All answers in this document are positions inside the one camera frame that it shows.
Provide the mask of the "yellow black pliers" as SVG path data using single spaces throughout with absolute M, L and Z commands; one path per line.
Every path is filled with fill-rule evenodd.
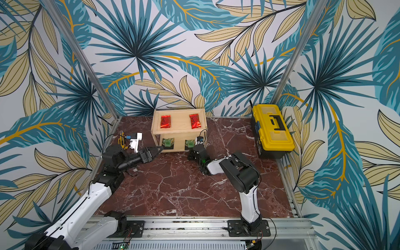
M 124 150 L 126 151 L 129 148 L 129 144 L 126 139 L 124 138 L 119 138 L 117 141 L 117 144 Z

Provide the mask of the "yellow utility knife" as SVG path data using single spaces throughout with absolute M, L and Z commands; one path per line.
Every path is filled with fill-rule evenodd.
M 123 131 L 120 131 L 120 137 L 119 137 L 117 143 L 118 143 L 118 145 L 121 146 L 121 148 L 122 148 L 123 150 L 126 150 L 126 149 L 127 149 L 126 135 L 125 135 L 125 133 L 124 133 Z

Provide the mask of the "green tea bag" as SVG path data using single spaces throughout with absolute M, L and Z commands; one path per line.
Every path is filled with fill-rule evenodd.
M 195 140 L 185 140 L 185 150 L 190 150 L 196 145 Z
M 175 139 L 174 138 L 162 139 L 162 142 L 161 142 L 161 145 L 166 150 L 173 150 L 174 149 L 174 144 L 175 144 Z

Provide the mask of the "aluminium corner post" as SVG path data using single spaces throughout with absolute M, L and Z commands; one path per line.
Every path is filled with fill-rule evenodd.
M 85 56 L 78 40 L 71 31 L 71 28 L 67 26 L 67 21 L 61 15 L 60 9 L 56 5 L 56 1 L 44 0 L 42 1 L 44 7 L 49 12 L 50 17 L 55 22 L 56 26 L 59 28 L 60 33 L 65 38 L 66 42 L 71 47 L 72 52 L 75 54 L 78 62 L 80 63 L 83 70 L 86 72 L 87 76 L 91 80 L 93 86 L 96 88 L 99 96 L 104 101 L 104 104 L 108 111 L 111 113 L 115 120 L 119 119 L 119 114 L 116 112 L 113 104 L 111 103 L 109 97 L 107 96 L 104 88 L 102 87 L 99 78 L 97 77 L 95 71 L 93 70 L 89 60 Z
M 270 104 L 278 105 L 279 98 L 285 88 L 285 85 L 287 84 L 287 82 L 289 80 L 290 74 L 291 74 L 296 62 L 301 57 L 303 49 L 305 48 L 311 34 L 313 33 L 314 27 L 317 25 L 319 17 L 321 16 L 324 8 L 326 7 L 327 2 L 328 2 L 327 0 L 316 2 L 315 7 L 312 10 L 313 12 L 311 13 L 311 15 L 305 25 L 305 29 L 304 29 L 302 35 L 299 37 L 296 47 L 294 48 L 294 51 L 293 51 L 292 56 L 287 64 L 285 72 L 282 74 L 279 84 L 275 88 L 274 95 L 269 102 Z

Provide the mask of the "light wooden two-tier shelf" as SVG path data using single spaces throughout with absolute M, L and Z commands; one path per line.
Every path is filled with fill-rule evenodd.
M 192 129 L 189 115 L 199 114 L 201 128 Z M 161 116 L 171 116 L 171 127 L 160 128 Z M 203 130 L 207 129 L 206 112 L 204 109 L 178 109 L 178 110 L 155 110 L 151 127 L 151 135 L 157 146 L 162 146 L 162 139 L 174 138 L 173 150 L 164 149 L 164 153 L 185 152 L 185 140 L 196 140 L 197 136 L 203 136 Z

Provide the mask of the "red tea bag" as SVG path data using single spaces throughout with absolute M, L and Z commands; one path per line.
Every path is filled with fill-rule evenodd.
M 171 127 L 171 116 L 170 115 L 163 115 L 161 116 L 160 120 L 160 128 L 167 129 Z
M 199 114 L 191 114 L 189 115 L 189 118 L 192 129 L 197 129 L 202 127 Z

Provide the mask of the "yellow black toolbox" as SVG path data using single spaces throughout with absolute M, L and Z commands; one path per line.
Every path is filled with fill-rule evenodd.
M 280 159 L 294 150 L 295 144 L 277 105 L 257 104 L 252 107 L 251 126 L 258 156 Z

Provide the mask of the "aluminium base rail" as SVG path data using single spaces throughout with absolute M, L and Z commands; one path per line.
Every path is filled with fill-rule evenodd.
M 277 249 L 279 244 L 305 244 L 307 250 L 320 250 L 317 233 L 307 218 L 263 219 L 258 229 L 245 232 L 243 222 L 226 217 L 165 217 L 108 215 L 88 219 L 60 219 L 44 231 L 45 236 L 61 237 L 71 248 L 89 250 L 106 238 L 127 237 L 144 241 L 250 241 Z

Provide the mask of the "left aluminium corner post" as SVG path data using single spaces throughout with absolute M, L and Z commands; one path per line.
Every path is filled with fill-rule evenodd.
M 85 56 L 78 40 L 71 31 L 71 28 L 67 26 L 67 21 L 61 15 L 60 9 L 56 5 L 56 1 L 44 0 L 42 1 L 44 7 L 49 12 L 50 17 L 55 22 L 56 26 L 59 28 L 60 33 L 65 38 L 66 42 L 71 47 L 72 52 L 75 54 L 78 62 L 80 63 L 83 70 L 86 72 L 87 76 L 91 80 L 93 86 L 96 88 L 99 96 L 104 101 L 104 104 L 108 111 L 111 113 L 115 120 L 119 119 L 119 114 L 116 112 L 113 104 L 111 103 L 109 97 L 107 96 L 104 88 L 102 87 L 99 78 L 97 77 L 95 71 L 93 70 L 89 60 Z

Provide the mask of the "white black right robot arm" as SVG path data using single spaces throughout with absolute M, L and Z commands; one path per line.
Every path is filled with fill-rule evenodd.
M 241 201 L 240 219 L 228 220 L 226 230 L 230 237 L 271 236 L 269 224 L 258 208 L 257 190 L 261 181 L 259 171 L 241 152 L 212 160 L 202 144 L 194 146 L 188 160 L 197 162 L 199 170 L 209 176 L 225 174 L 238 191 Z

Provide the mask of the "right aluminium corner post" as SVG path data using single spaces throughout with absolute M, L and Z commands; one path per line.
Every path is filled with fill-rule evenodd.
M 301 57 L 303 49 L 305 48 L 311 34 L 313 33 L 314 27 L 317 25 L 319 17 L 321 16 L 324 8 L 326 7 L 327 2 L 328 2 L 327 0 L 316 2 L 315 7 L 312 10 L 313 12 L 311 13 L 311 15 L 305 25 L 305 29 L 304 29 L 302 35 L 299 37 L 296 47 L 294 48 L 294 51 L 293 51 L 292 56 L 287 64 L 285 72 L 282 74 L 279 84 L 275 88 L 274 95 L 269 102 L 270 104 L 278 105 L 279 98 L 285 88 L 285 85 L 287 84 L 287 82 L 289 80 L 290 74 L 291 74 L 296 62 Z

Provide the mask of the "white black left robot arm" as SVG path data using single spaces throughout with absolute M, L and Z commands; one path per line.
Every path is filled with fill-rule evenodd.
M 103 170 L 89 185 L 85 194 L 54 225 L 43 233 L 34 233 L 25 242 L 26 250 L 90 250 L 108 236 L 126 228 L 126 217 L 110 212 L 84 234 L 83 226 L 120 187 L 125 171 L 153 161 L 163 147 L 145 147 L 128 154 L 119 145 L 110 145 L 102 155 Z

